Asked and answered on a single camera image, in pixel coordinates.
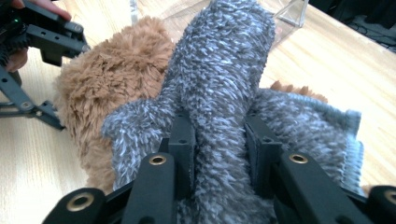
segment human hand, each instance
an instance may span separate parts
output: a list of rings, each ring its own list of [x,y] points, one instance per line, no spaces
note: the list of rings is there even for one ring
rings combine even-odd
[[[55,13],[67,21],[72,19],[71,15],[57,7],[50,0],[29,0],[30,2],[43,7],[44,9]],[[23,8],[24,4],[22,0],[12,0],[11,6],[15,8]],[[15,51],[11,56],[9,56],[9,60],[6,66],[6,70],[8,72],[16,72],[18,69],[22,68],[27,63],[27,49],[19,49]]]

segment gray fuzzy cloth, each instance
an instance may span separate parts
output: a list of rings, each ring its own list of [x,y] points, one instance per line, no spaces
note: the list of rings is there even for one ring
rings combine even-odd
[[[159,96],[122,105],[103,135],[112,139],[114,189],[135,179],[142,159],[169,137],[177,105],[196,131],[195,190],[178,223],[268,223],[271,201],[250,186],[245,116],[256,113],[283,142],[316,159],[340,186],[359,190],[360,114],[290,93],[260,90],[274,41],[272,16],[254,0],[212,1],[186,28]]]

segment brown fluffy fabric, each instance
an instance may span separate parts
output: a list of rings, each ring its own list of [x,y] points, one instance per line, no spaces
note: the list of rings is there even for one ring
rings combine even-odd
[[[103,120],[119,105],[159,93],[173,49],[163,23],[144,18],[64,65],[54,105],[78,146],[88,187],[112,191],[112,150],[100,133]]]
[[[276,81],[274,84],[272,84],[270,89],[275,91],[294,92],[320,100],[323,103],[329,103],[325,96],[312,92],[307,86],[295,88],[293,85],[282,85],[279,81]]]

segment light wood surface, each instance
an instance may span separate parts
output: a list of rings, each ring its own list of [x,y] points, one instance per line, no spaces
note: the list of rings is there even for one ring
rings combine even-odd
[[[139,17],[163,16],[179,1],[138,1]],[[131,24],[129,0],[57,5],[84,26],[91,46]],[[52,100],[60,68],[42,63],[36,49],[29,58],[20,70],[23,88],[37,104]],[[261,87],[276,80],[309,86],[335,107],[361,111],[361,185],[396,185],[395,54],[308,7],[304,27],[272,49]],[[36,119],[0,119],[0,151],[0,223],[40,223],[65,194],[84,187],[86,175],[66,131]]]

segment stuffed animal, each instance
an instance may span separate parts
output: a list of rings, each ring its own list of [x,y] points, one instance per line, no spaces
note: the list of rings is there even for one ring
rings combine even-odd
[[[259,89],[274,41],[272,16],[255,0],[214,0],[185,29],[155,99],[122,105],[106,117],[114,189],[133,181],[142,159],[169,137],[176,109],[196,133],[195,189],[178,202],[179,223],[268,223],[271,201],[250,186],[245,116],[255,113],[285,150],[308,152],[338,185],[359,190],[360,113],[292,93]]]
[[[147,17],[63,66],[54,105],[78,147],[88,187],[113,190],[111,143],[100,133],[103,120],[120,105],[157,96],[173,49],[163,22]]]

